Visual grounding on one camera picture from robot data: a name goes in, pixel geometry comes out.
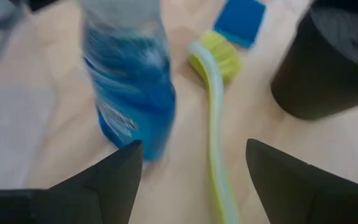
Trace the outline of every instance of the black bucket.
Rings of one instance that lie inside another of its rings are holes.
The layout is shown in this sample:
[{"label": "black bucket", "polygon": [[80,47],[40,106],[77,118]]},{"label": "black bucket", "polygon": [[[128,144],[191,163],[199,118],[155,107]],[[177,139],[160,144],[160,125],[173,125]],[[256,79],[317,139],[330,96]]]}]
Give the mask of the black bucket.
[{"label": "black bucket", "polygon": [[358,15],[358,0],[316,1],[300,22],[295,40],[272,80],[277,103],[301,119],[319,119],[358,105],[358,62],[321,32],[315,12],[322,9]]}]

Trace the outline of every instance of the wooden surface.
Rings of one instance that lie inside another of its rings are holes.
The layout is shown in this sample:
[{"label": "wooden surface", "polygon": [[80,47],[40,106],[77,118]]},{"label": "wooden surface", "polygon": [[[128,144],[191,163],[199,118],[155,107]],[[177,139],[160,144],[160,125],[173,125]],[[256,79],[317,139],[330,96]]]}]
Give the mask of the wooden surface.
[{"label": "wooden surface", "polygon": [[[224,96],[224,160],[242,223],[269,222],[247,170],[249,138],[358,183],[358,108],[306,122],[286,114],[270,92],[269,81],[308,1],[265,3],[257,43],[252,50],[239,50],[242,71]],[[212,222],[207,192],[208,102],[205,87],[186,63],[186,46],[210,29],[222,4],[223,0],[162,0],[177,117],[164,158],[141,180],[130,223]],[[50,187],[116,150],[99,130],[92,89],[81,67],[79,18],[73,2],[52,5],[35,16],[59,99],[29,187]]]}]

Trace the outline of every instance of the black trash can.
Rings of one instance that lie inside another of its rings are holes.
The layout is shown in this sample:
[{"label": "black trash can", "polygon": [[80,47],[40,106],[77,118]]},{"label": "black trash can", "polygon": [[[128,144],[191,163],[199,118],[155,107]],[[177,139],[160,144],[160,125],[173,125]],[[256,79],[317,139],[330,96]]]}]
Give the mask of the black trash can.
[{"label": "black trash can", "polygon": [[322,10],[353,14],[353,17],[345,15],[344,20],[355,19],[354,15],[358,20],[358,0],[313,3],[272,80],[272,93],[277,103],[301,119],[319,119],[358,105],[358,23],[353,25],[356,27],[353,34],[348,31],[352,28],[341,21],[336,24],[343,27],[335,27],[332,21],[338,15],[324,22],[327,15]]}]

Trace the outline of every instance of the dish soap bottle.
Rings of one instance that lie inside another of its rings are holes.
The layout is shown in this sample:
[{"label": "dish soap bottle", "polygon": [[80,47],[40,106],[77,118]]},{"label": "dish soap bottle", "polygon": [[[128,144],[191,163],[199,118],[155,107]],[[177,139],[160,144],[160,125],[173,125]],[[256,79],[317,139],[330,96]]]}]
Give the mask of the dish soap bottle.
[{"label": "dish soap bottle", "polygon": [[77,1],[104,135],[118,148],[140,139],[146,161],[160,158],[175,117],[160,0]]}]

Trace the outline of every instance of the yellow brush head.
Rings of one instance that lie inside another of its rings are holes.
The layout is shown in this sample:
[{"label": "yellow brush head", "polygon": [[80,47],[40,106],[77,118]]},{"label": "yellow brush head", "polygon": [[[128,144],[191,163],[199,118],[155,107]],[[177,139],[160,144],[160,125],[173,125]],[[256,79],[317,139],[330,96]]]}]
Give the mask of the yellow brush head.
[{"label": "yellow brush head", "polygon": [[[205,33],[200,38],[200,42],[214,56],[223,81],[225,83],[230,82],[241,68],[240,58],[234,46],[221,34],[213,31]],[[189,61],[198,74],[206,81],[206,69],[201,60],[194,55],[190,55]]]}]

